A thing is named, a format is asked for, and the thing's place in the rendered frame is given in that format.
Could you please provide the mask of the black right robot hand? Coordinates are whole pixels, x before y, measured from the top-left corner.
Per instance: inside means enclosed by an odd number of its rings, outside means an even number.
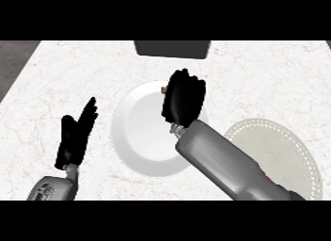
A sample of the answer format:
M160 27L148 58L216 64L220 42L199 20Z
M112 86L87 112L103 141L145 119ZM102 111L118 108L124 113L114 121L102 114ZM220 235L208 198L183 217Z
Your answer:
M185 128L199 117L205 96L205 81L190 76L186 69L176 70L170 77L161 116Z

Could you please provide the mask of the dark grey appliance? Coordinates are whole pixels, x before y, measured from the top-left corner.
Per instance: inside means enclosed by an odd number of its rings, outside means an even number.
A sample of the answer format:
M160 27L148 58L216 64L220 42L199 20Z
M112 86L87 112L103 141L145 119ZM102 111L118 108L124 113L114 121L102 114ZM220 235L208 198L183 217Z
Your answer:
M208 40L136 40L136 54L140 56L162 56L205 59L210 47Z

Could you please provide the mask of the pale round lace placemat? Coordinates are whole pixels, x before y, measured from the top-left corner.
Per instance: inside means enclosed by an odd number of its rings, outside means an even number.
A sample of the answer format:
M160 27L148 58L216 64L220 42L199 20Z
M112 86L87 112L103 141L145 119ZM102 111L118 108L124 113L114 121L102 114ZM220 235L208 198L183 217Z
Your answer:
M224 137L255 160L272 181L307 201L322 199L322 180L314 157L294 132L272 120L245 119Z

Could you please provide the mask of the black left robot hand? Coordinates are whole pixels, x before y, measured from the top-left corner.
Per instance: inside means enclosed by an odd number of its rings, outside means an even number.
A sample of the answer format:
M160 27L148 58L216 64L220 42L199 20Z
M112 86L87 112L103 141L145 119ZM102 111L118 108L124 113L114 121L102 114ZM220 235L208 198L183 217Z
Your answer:
M96 110L96 98L92 97L80 118L74 120L70 115L64 115L61 118L61 142L55 163L55 168L59 170L65 170L70 164L78 166L83 162L89 135L99 116Z

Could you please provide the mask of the white round plate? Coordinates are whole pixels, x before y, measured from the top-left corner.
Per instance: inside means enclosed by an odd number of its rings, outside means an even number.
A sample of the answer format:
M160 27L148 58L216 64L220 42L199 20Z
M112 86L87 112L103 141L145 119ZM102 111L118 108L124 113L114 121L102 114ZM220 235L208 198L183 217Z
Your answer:
M161 117L165 85L165 81L151 81L134 87L111 119L109 135L118 157L134 172L149 177L173 176L190 166L176 151L171 124Z

